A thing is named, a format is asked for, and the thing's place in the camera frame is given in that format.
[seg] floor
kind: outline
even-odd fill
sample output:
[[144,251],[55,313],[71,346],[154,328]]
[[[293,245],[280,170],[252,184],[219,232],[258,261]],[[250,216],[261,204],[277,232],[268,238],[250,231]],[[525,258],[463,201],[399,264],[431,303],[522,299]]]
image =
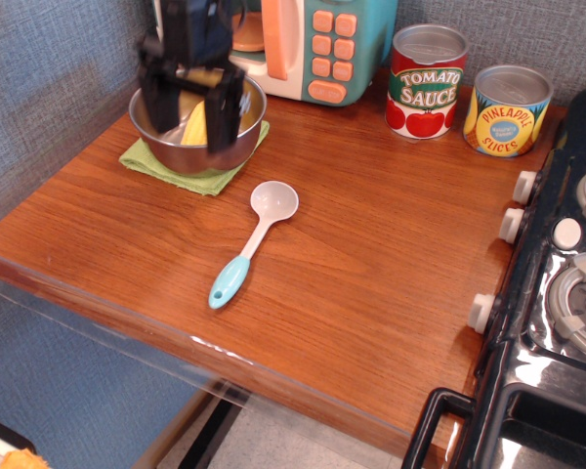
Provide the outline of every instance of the floor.
[[[178,469],[218,400],[157,469]],[[219,446],[209,469],[398,469],[401,460],[308,417],[250,397]]]

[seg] plastic spoon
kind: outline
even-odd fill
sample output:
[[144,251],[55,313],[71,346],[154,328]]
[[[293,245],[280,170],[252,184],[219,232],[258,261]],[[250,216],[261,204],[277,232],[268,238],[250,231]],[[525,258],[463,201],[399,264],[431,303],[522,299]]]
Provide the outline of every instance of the plastic spoon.
[[241,254],[232,259],[217,276],[208,296],[208,304],[214,310],[224,306],[234,296],[245,280],[250,259],[270,226],[291,218],[297,211],[300,199],[289,185],[280,181],[267,181],[259,184],[252,192],[250,203],[259,216],[258,225]]

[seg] oven door handle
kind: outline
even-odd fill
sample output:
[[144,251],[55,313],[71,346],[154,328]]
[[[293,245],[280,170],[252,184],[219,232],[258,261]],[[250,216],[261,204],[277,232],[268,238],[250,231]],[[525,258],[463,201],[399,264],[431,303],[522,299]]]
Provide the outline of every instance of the oven door handle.
[[437,388],[428,396],[426,405],[421,412],[417,428],[412,435],[408,451],[403,458],[401,469],[420,469],[430,449],[432,438],[439,426],[443,414],[453,414],[464,419],[461,433],[464,435],[466,427],[474,413],[476,401],[450,389]]

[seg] gray wall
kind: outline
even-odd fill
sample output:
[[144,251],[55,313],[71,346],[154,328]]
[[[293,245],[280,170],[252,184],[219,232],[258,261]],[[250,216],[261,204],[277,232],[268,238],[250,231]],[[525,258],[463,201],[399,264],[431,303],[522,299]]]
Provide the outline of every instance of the gray wall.
[[466,84],[487,66],[519,64],[552,79],[555,104],[586,88],[586,0],[399,0],[396,30],[419,22],[467,36]]
[[151,24],[147,0],[0,1],[0,218],[126,111]]

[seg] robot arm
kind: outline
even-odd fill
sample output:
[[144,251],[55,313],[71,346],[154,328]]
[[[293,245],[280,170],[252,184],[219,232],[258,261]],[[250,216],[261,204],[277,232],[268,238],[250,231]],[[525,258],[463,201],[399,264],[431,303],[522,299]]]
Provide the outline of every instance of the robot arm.
[[[164,133],[179,124],[181,89],[205,97],[208,150],[236,141],[244,72],[230,62],[232,0],[160,0],[162,42],[148,36],[140,46],[139,82],[149,120]],[[214,88],[177,76],[179,67],[220,68]]]

